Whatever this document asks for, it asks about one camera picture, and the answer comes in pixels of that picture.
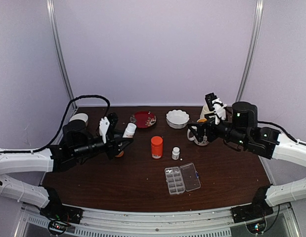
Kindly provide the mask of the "small white bottle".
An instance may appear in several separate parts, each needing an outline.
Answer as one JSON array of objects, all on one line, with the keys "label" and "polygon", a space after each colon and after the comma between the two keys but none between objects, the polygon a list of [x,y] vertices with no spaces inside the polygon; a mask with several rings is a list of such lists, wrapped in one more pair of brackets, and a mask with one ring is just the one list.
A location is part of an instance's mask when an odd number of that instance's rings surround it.
[{"label": "small white bottle", "polygon": [[132,138],[135,134],[136,128],[137,128],[136,124],[131,122],[128,123],[128,125],[124,130],[123,138]]},{"label": "small white bottle", "polygon": [[179,147],[174,147],[172,150],[172,159],[173,160],[178,160],[180,156],[180,148]]}]

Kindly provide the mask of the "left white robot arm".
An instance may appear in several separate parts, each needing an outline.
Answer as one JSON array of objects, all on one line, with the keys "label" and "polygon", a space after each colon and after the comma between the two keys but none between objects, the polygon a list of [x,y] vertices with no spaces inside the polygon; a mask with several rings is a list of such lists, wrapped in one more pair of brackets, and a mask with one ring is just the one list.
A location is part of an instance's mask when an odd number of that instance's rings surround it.
[{"label": "left white robot arm", "polygon": [[0,197],[14,199],[46,209],[54,219],[66,214],[60,197],[53,188],[33,186],[9,176],[21,172],[64,172],[77,163],[105,153],[109,158],[120,154],[133,138],[124,137],[108,121],[104,123],[104,133],[94,137],[87,131],[86,123],[74,120],[63,127],[63,139],[58,145],[34,150],[0,149]]}]

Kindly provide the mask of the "clear plastic pill organizer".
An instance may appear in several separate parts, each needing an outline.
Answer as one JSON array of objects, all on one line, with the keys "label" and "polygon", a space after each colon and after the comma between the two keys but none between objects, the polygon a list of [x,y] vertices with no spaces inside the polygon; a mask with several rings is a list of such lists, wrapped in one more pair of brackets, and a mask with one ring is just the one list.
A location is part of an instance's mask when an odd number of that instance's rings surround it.
[{"label": "clear plastic pill organizer", "polygon": [[164,169],[166,183],[170,195],[180,195],[201,188],[201,182],[194,163]]}]

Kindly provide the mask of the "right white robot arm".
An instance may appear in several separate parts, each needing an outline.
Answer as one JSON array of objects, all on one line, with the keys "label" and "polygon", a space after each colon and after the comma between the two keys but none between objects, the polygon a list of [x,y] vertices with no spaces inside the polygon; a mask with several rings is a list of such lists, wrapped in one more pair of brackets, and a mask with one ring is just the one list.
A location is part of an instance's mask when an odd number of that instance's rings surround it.
[{"label": "right white robot arm", "polygon": [[[212,142],[221,138],[225,145],[236,144],[234,150],[248,151],[267,159],[284,160],[306,167],[306,142],[293,138],[284,128],[271,122],[263,122],[259,127],[258,109],[248,102],[232,105],[232,121],[224,115],[225,106],[213,101],[212,109],[216,115],[206,122],[189,123],[187,126],[198,142],[204,139]],[[260,217],[267,206],[274,207],[286,202],[306,198],[306,178],[283,185],[261,187],[248,207],[248,214]]]}]

